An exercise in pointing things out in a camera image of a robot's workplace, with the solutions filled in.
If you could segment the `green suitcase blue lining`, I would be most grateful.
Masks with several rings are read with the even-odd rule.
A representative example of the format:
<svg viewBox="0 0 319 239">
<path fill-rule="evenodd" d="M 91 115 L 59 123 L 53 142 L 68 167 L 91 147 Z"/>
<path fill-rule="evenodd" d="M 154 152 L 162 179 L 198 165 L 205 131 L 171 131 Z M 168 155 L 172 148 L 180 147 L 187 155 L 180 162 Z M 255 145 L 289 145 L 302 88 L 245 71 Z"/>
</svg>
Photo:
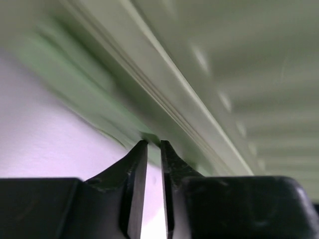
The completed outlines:
<svg viewBox="0 0 319 239">
<path fill-rule="evenodd" d="M 169 140 L 204 175 L 319 199 L 316 0 L 61 0 L 14 53 L 125 148 Z"/>
</svg>

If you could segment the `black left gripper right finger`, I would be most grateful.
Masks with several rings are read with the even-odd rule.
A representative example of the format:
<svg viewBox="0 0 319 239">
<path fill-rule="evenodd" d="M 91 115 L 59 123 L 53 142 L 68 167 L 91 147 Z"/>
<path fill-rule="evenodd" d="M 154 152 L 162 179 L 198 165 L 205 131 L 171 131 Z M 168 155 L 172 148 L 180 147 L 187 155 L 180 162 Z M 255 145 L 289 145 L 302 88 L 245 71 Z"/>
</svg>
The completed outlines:
<svg viewBox="0 0 319 239">
<path fill-rule="evenodd" d="M 316 239 L 319 212 L 284 176 L 205 177 L 160 144 L 169 239 Z"/>
</svg>

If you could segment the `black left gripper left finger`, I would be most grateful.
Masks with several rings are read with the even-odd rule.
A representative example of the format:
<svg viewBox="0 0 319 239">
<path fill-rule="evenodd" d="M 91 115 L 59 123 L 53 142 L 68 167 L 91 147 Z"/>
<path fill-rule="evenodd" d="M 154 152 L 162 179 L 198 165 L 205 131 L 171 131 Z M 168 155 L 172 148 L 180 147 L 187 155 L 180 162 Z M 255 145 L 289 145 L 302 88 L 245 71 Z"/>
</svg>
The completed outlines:
<svg viewBox="0 0 319 239">
<path fill-rule="evenodd" d="M 141 236 L 148 143 L 96 176 L 0 181 L 3 239 L 138 239 Z"/>
</svg>

